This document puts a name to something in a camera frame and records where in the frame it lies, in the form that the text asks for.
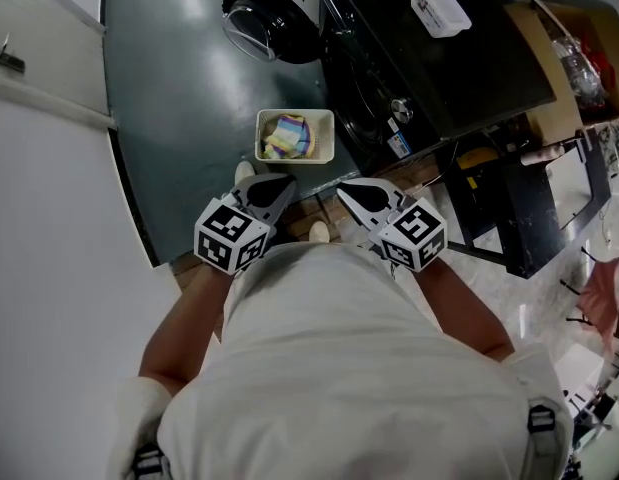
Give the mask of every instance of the label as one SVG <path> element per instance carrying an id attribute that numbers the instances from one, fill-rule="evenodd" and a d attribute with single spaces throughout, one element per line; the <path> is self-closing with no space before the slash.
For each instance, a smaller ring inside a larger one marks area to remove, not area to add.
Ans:
<path id="1" fill-rule="evenodd" d="M 398 133 L 399 128 L 396 122 L 393 120 L 393 117 L 390 117 L 387 122 L 389 123 L 389 128 L 391 128 L 391 131 L 393 133 Z"/>
<path id="2" fill-rule="evenodd" d="M 393 150 L 393 152 L 398 158 L 404 158 L 411 154 L 411 149 L 409 149 L 407 141 L 400 132 L 396 133 L 393 137 L 391 137 L 387 141 L 387 144 L 389 144 L 389 147 Z"/>

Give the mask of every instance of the cabinet door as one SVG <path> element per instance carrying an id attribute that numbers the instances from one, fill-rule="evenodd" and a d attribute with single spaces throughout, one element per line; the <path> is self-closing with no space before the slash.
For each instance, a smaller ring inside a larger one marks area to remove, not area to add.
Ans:
<path id="1" fill-rule="evenodd" d="M 24 72 L 0 64 L 0 87 L 108 116 L 104 31 L 69 0 L 0 0 L 0 52 L 24 62 Z"/>

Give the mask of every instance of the cardboard box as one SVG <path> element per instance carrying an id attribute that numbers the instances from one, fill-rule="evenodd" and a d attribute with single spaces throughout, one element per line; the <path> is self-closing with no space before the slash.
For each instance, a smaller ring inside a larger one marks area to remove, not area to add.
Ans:
<path id="1" fill-rule="evenodd" d="M 515 3 L 508 5 L 506 10 L 536 55 L 556 96 L 556 101 L 527 112 L 533 134 L 544 145 L 572 138 L 583 123 L 569 80 L 553 49 L 549 34 L 529 5 Z"/>
<path id="2" fill-rule="evenodd" d="M 604 121 L 619 118 L 619 16 L 613 8 L 578 9 L 566 5 L 548 7 L 575 37 L 584 40 L 594 52 L 604 53 L 613 70 L 601 73 L 604 88 L 609 93 L 609 112 Z M 584 120 L 586 126 L 601 119 Z"/>

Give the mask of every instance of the white shirt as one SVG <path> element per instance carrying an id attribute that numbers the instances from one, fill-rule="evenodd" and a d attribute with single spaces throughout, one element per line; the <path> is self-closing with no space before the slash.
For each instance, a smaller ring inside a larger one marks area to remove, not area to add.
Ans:
<path id="1" fill-rule="evenodd" d="M 278 247 L 230 299 L 219 354 L 160 423 L 174 479 L 517 479 L 518 379 L 564 404 L 543 348 L 478 354 L 357 248 Z"/>

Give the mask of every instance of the red object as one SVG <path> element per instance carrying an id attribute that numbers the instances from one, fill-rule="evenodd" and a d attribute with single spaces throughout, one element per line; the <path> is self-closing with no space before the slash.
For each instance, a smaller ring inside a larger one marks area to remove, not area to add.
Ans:
<path id="1" fill-rule="evenodd" d="M 611 261 L 596 261 L 591 276 L 580 292 L 576 307 L 591 322 L 602 337 L 608 350 L 618 320 L 615 277 L 619 258 Z"/>

